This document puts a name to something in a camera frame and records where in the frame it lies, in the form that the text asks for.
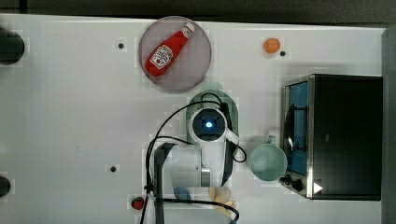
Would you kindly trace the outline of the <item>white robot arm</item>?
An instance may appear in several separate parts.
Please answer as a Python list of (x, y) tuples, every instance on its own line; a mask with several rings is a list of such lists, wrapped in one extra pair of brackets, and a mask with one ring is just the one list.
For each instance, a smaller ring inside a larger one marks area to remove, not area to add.
[(239, 217), (236, 209), (203, 194), (223, 188), (233, 173), (239, 137), (228, 106), (222, 103), (218, 108), (196, 110), (187, 129), (191, 140), (186, 145), (165, 142), (148, 158), (152, 173), (148, 196), (154, 202), (155, 224), (170, 224), (165, 215), (165, 206), (170, 203), (223, 208), (234, 213), (230, 219), (234, 224)]

